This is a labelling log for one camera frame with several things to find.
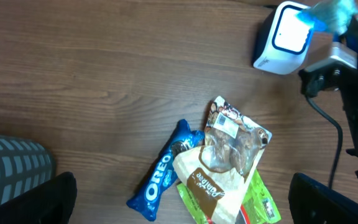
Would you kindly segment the beige brown pastry bag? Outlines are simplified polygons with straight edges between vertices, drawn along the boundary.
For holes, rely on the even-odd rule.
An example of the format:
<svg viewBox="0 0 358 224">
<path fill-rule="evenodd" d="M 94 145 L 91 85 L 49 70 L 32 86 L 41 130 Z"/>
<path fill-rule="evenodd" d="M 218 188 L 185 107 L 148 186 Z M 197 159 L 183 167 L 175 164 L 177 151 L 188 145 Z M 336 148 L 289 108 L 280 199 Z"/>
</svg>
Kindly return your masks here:
<svg viewBox="0 0 358 224">
<path fill-rule="evenodd" d="M 272 133 L 218 96 L 209 109 L 204 144 L 179 153 L 178 178 L 214 223 L 234 223 Z"/>
</svg>

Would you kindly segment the green snack bag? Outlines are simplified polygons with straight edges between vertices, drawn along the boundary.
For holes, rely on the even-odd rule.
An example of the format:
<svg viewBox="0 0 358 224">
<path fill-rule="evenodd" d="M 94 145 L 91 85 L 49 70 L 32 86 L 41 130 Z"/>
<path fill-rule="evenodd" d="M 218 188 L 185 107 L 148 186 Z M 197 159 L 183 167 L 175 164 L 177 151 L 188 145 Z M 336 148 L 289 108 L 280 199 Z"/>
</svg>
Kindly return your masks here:
<svg viewBox="0 0 358 224">
<path fill-rule="evenodd" d="M 183 183 L 177 185 L 177 190 L 190 215 L 197 224 L 214 223 L 201 211 L 199 203 Z M 266 188 L 258 171 L 255 170 L 247 193 L 242 201 L 241 208 L 236 218 L 236 223 L 272 224 L 279 222 L 281 219 L 280 212 L 278 211 L 273 197 Z"/>
</svg>

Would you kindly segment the blue Oreo cookie pack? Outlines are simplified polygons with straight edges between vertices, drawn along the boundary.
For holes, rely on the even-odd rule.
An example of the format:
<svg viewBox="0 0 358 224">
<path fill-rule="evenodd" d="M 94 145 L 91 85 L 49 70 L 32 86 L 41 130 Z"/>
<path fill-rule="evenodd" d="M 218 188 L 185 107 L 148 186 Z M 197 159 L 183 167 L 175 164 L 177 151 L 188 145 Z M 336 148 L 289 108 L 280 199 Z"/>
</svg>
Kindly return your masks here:
<svg viewBox="0 0 358 224">
<path fill-rule="evenodd" d="M 193 131 L 187 120 L 179 120 L 170 139 L 145 176 L 145 180 L 141 182 L 140 187 L 126 202 L 126 205 L 139 212 L 146 220 L 155 221 L 163 192 L 170 188 L 178 178 L 173 168 L 174 158 L 196 147 L 203 139 L 203 131 Z"/>
</svg>

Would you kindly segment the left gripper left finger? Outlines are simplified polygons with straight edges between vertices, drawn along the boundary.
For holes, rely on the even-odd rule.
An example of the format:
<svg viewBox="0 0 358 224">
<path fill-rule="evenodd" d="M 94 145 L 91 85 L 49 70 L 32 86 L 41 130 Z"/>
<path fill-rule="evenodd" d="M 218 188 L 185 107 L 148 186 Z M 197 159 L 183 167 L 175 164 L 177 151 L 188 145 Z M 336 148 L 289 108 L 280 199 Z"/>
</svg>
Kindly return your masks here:
<svg viewBox="0 0 358 224">
<path fill-rule="evenodd" d="M 76 179 L 64 172 L 0 205 L 0 224 L 67 224 L 75 207 Z"/>
</svg>

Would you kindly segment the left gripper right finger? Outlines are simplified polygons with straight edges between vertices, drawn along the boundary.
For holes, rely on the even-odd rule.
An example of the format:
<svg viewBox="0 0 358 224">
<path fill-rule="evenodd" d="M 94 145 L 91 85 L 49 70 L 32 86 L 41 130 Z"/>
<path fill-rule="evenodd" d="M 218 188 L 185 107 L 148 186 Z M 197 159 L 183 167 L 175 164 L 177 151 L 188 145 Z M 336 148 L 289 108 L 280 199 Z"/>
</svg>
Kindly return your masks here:
<svg viewBox="0 0 358 224">
<path fill-rule="evenodd" d="M 288 193 L 294 224 L 358 224 L 358 203 L 297 172 Z"/>
</svg>

